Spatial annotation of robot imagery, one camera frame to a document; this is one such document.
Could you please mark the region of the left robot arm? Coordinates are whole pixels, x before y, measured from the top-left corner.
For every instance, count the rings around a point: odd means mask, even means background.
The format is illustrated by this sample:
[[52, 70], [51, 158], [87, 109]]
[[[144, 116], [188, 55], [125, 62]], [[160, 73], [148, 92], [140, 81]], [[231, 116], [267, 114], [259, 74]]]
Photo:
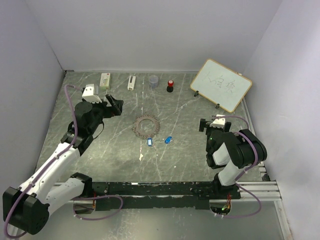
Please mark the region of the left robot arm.
[[87, 150], [103, 120], [122, 114], [124, 101], [109, 94], [105, 97], [105, 101], [98, 103], [82, 100], [71, 106], [72, 122], [53, 154], [18, 188], [8, 187], [3, 193], [4, 233], [7, 238], [15, 239], [9, 234], [8, 225], [35, 235], [45, 226], [50, 215], [69, 200], [93, 197], [92, 178], [78, 172], [55, 190], [52, 187], [66, 168]]

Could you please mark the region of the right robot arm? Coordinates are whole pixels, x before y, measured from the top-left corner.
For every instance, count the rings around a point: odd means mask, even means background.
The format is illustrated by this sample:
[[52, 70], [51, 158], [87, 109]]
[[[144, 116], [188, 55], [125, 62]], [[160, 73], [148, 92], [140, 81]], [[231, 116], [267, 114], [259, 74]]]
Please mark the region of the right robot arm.
[[231, 125], [222, 115], [199, 122], [199, 131], [206, 135], [206, 162], [211, 169], [222, 168], [209, 188], [218, 199], [237, 191], [237, 180], [267, 159], [265, 145], [248, 128], [232, 132]]

